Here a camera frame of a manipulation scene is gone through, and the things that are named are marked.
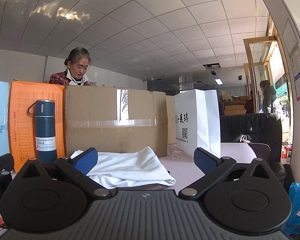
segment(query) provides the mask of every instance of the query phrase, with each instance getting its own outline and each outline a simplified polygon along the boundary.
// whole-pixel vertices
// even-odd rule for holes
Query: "ceiling light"
[[[221,79],[215,79],[215,81],[216,81],[216,83],[218,84],[218,85],[222,85],[223,84],[223,82],[221,81]]]

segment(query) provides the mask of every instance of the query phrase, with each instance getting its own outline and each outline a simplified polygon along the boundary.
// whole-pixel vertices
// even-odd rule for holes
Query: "qr code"
[[[188,128],[182,128],[182,138],[183,139],[188,138]]]

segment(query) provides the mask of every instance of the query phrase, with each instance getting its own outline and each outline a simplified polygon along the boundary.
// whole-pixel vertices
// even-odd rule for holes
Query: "plaid jacket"
[[[69,85],[70,79],[67,77],[66,71],[55,73],[50,76],[49,84],[55,84],[55,85],[61,85],[61,86],[67,86]],[[91,84],[86,81],[83,83],[84,86],[91,86]]]

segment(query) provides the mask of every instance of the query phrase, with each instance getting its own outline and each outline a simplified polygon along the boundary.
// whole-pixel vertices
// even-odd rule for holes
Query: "woman's hair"
[[[77,62],[81,58],[87,58],[89,60],[89,65],[91,65],[90,53],[85,48],[76,47],[71,50],[69,56],[65,60],[65,65],[68,65],[68,62]]]
[[[270,87],[270,81],[269,80],[263,80],[260,82],[260,87]]]

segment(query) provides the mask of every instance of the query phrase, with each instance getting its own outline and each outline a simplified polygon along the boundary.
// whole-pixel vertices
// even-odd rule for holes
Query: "blue plastic bag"
[[[291,235],[299,235],[300,229],[295,227],[290,227],[287,225],[293,225],[296,227],[300,227],[300,216],[298,216],[298,212],[300,212],[300,183],[292,183],[289,190],[289,197],[292,202],[292,212],[288,221],[283,228],[283,231],[289,236]]]

